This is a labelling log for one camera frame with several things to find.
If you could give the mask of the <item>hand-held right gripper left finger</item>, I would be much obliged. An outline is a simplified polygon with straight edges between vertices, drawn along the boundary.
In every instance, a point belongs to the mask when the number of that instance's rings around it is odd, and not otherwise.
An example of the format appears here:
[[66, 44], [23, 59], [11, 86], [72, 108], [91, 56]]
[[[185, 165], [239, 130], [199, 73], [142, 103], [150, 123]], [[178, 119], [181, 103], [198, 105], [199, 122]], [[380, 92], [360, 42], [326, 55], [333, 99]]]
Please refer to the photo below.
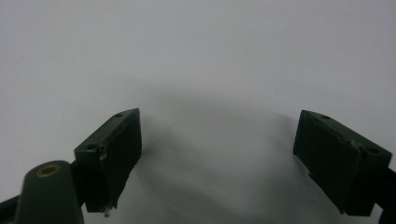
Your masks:
[[107, 213], [119, 198], [142, 154], [140, 110], [111, 116], [74, 149], [78, 203], [90, 213]]

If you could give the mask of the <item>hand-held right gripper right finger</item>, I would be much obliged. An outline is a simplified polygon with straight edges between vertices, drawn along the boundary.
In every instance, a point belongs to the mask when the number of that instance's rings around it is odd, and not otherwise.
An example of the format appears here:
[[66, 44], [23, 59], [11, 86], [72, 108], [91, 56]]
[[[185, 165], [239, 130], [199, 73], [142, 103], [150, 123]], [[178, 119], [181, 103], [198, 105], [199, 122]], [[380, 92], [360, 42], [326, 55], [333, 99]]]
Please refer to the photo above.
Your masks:
[[392, 154], [328, 116], [303, 110], [293, 154], [336, 208], [368, 217], [377, 204], [392, 215]]

